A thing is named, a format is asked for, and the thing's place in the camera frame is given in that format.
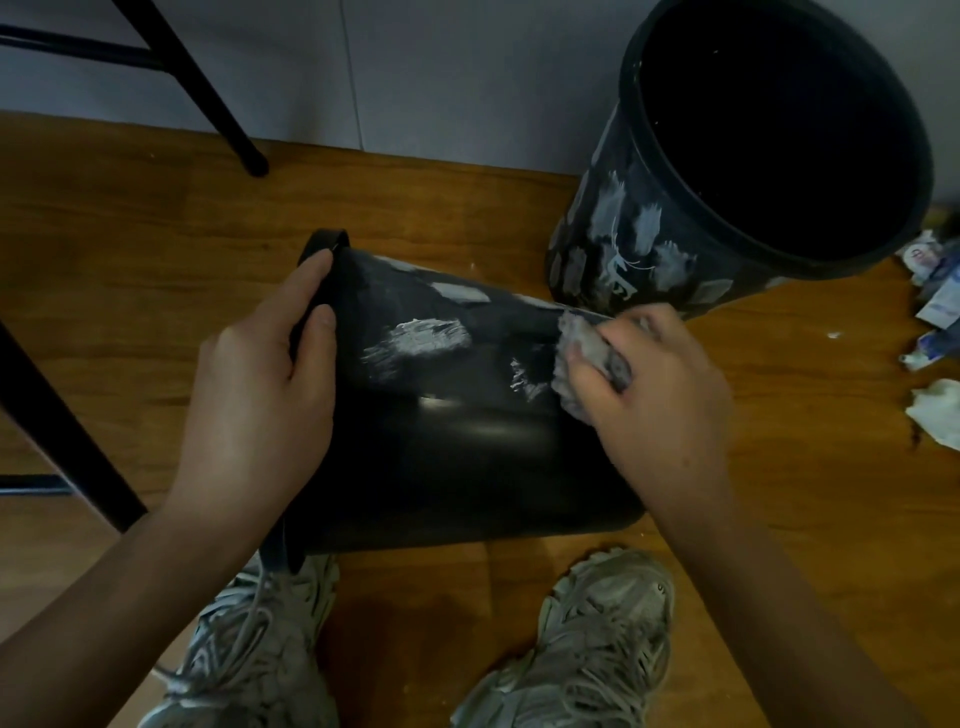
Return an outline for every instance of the gray wall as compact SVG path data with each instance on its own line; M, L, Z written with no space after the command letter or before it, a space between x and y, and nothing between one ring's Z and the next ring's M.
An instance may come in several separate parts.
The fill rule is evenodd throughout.
M579 172L655 0L157 0L253 136ZM924 117L960 201L960 3L825 0ZM109 0L0 0L0 22L138 43ZM0 49L0 108L206 130L163 74Z

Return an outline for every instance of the chair leg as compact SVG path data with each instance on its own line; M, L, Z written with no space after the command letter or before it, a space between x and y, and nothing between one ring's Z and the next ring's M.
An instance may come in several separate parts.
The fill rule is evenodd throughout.
M127 531L146 506L3 324L0 362L0 406L79 496L118 531Z
M153 0L113 0L113 4L140 33L164 70L180 82L213 128L223 135L247 171L254 177L266 175L270 171L267 158L253 146Z

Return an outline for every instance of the gray sneaker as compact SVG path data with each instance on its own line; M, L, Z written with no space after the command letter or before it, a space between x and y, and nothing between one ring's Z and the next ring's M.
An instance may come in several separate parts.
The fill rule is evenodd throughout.
M481 680L451 725L643 726L670 661L673 602L670 573L649 554L594 553L543 602L537 645Z
M200 612L180 669L154 669L167 693L140 728L336 728L314 648L339 578L333 556L296 576L254 556Z

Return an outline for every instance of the left hand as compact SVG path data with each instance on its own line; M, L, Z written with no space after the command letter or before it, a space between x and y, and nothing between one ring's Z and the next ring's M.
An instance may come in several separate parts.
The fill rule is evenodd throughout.
M201 346L166 514L252 550L320 466L333 432L333 310L310 314L296 364L289 347L332 263L330 251L311 256Z

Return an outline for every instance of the gray rag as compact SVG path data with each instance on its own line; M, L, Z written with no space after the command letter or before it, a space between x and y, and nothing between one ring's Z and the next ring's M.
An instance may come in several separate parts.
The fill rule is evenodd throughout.
M569 348L579 344L584 359L607 378L616 392L622 392L630 386L633 374L627 360L608 344L607 340L583 316L565 311L557 324L560 327L560 341L557 342L557 359L553 365L553 382L550 386L560 395L560 406L589 425L590 418L587 416L587 411L574 394L573 387L570 386L570 371L566 365L566 353ZM637 325L646 330L644 322L638 321Z

